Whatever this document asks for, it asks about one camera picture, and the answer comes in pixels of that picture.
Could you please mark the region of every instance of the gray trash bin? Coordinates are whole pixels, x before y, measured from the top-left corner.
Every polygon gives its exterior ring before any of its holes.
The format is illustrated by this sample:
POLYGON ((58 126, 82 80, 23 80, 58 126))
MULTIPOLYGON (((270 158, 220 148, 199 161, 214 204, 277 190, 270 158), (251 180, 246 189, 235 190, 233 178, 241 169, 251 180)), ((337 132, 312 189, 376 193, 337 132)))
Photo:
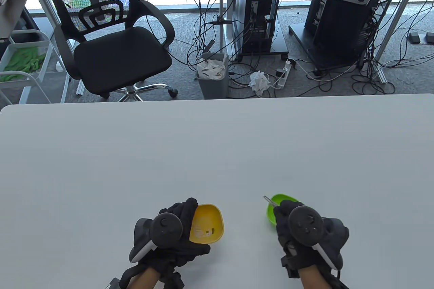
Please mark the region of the gray trash bin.
MULTIPOLYGON (((211 59, 217 61, 224 60, 223 53, 203 53, 203 59, 211 59)), ((226 94, 228 93, 228 83, 229 83, 229 73, 228 73, 228 63, 229 59, 226 55, 226 71, 223 79, 221 80, 211 80, 211 79, 203 79, 199 77, 199 74, 196 71, 196 78, 199 81, 200 89, 202 90, 203 98, 205 99, 224 99, 226 98, 226 94)))

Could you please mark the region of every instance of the yellow bowl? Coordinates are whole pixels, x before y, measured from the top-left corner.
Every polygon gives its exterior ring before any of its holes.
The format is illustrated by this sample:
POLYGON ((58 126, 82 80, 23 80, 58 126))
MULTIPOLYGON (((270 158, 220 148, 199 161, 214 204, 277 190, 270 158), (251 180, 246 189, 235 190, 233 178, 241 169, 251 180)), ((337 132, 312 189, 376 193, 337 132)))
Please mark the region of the yellow bowl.
POLYGON ((213 204, 201 204, 191 222, 190 241, 197 244, 212 244, 223 236, 224 225, 221 212, 213 204))

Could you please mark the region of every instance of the office chair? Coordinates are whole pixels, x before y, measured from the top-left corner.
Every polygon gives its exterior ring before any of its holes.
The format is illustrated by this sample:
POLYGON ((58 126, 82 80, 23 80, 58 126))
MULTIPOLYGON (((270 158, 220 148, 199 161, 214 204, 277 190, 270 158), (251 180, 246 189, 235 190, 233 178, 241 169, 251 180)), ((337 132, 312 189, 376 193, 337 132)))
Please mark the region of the office chair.
POLYGON ((143 101, 139 94, 153 89, 167 89, 175 98, 178 91, 164 83, 136 87, 139 81, 166 71, 172 64, 168 50, 175 38, 172 24, 153 4, 141 0, 53 0, 61 24, 54 35, 70 76, 82 80, 86 89, 108 99, 110 92, 143 101), (152 32, 134 27, 143 16, 158 19, 166 32, 160 44, 152 32), (85 35, 97 30, 124 24, 124 30, 92 40, 85 35), (68 40, 79 45, 71 52, 68 40))

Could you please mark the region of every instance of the vr controller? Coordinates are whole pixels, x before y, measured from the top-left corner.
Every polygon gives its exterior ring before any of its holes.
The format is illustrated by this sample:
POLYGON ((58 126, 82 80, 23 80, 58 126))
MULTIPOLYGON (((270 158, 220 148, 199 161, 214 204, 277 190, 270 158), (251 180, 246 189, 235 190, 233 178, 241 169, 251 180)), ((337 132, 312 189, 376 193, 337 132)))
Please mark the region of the vr controller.
MULTIPOLYGON (((129 261, 137 263, 151 250, 174 246, 181 238, 182 229, 180 219, 169 212, 160 213, 155 219, 139 219, 134 227, 134 246, 130 252, 129 261)), ((133 266, 124 272, 121 280, 113 278, 106 289, 126 289, 129 280, 138 272, 136 266, 133 266)), ((164 289, 182 289, 184 287, 178 272, 167 275, 161 281, 164 282, 164 289)))
POLYGON ((341 220, 322 218, 313 208, 299 206, 288 216, 288 227, 296 241, 318 251, 330 268, 342 269, 340 250, 348 240, 349 231, 341 220))
POLYGON ((129 260, 137 263, 151 250, 174 246, 182 235, 182 223, 172 213, 160 213, 155 219, 141 218, 134 227, 134 247, 129 260))

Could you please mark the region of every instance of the black chair seat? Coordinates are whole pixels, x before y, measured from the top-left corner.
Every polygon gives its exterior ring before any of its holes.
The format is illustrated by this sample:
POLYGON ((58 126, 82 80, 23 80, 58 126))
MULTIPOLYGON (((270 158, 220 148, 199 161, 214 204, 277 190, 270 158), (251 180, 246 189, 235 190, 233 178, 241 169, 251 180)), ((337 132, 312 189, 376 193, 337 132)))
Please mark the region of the black chair seat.
POLYGON ((93 94, 105 94, 166 71, 169 53, 145 28, 132 27, 79 44, 74 61, 93 94))

